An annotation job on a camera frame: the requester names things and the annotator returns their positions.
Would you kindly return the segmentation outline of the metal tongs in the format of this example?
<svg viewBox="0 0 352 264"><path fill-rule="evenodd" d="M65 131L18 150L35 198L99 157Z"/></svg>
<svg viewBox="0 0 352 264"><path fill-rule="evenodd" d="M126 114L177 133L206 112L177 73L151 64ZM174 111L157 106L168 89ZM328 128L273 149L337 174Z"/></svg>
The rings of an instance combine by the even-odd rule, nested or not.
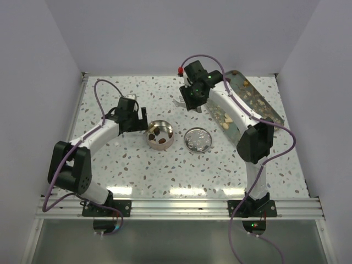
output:
<svg viewBox="0 0 352 264"><path fill-rule="evenodd" d="M176 107L185 108L187 111L202 113L201 106L193 107L192 104L186 103L181 96L179 97L179 100L173 99L173 103Z"/></svg>

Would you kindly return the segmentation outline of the round silver tin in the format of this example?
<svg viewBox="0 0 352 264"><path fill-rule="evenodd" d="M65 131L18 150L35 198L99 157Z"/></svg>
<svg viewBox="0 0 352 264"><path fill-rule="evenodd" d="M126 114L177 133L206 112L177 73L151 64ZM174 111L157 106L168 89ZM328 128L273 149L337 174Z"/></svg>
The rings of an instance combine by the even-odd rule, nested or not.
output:
<svg viewBox="0 0 352 264"><path fill-rule="evenodd" d="M156 128L160 129L160 134L155 135L154 130ZM168 137L168 133L173 133L172 138ZM149 140L149 135L153 134L155 138L153 140ZM163 144L159 144L158 141L161 138L165 138L166 142ZM174 131L172 125L165 121L165 120L154 120L152 121L146 130L146 140L147 144L149 145L150 148L156 151L166 151L169 149L174 142Z"/></svg>

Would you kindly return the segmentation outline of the round silver tin lid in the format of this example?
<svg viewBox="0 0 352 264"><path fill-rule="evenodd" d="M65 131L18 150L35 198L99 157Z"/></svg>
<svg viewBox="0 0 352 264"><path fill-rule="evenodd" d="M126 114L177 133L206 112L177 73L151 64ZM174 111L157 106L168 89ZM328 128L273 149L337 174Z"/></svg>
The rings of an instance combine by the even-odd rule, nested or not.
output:
<svg viewBox="0 0 352 264"><path fill-rule="evenodd" d="M212 146L212 136L204 128L194 127L185 133L184 144L191 152L203 153Z"/></svg>

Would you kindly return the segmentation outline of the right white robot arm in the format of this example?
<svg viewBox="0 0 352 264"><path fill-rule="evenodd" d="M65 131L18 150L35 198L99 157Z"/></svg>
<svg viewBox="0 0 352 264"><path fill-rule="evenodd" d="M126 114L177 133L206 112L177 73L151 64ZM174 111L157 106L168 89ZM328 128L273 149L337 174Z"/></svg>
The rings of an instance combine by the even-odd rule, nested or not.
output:
<svg viewBox="0 0 352 264"><path fill-rule="evenodd" d="M247 188L245 209L249 215L257 216L264 209L269 193L266 186L266 169L273 146L274 128L271 119L263 119L253 112L230 88L230 83L218 70L208 72L200 61L178 68L178 76L184 78L180 93L188 111L211 100L221 107L237 126L240 139L236 151L246 164Z"/></svg>

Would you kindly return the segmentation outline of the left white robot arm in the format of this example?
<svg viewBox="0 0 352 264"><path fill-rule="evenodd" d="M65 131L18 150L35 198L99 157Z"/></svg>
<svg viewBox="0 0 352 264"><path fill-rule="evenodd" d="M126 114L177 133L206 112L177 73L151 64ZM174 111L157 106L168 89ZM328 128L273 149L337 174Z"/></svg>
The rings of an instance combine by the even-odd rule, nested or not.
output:
<svg viewBox="0 0 352 264"><path fill-rule="evenodd" d="M101 121L91 130L70 142L57 142L49 166L49 189L42 210L46 212L53 207L48 205L48 199L56 186L94 204L102 216L110 215L114 211L112 192L92 180L92 158L118 136L147 128L146 108L140 108L132 98L122 97L116 107L102 114Z"/></svg>

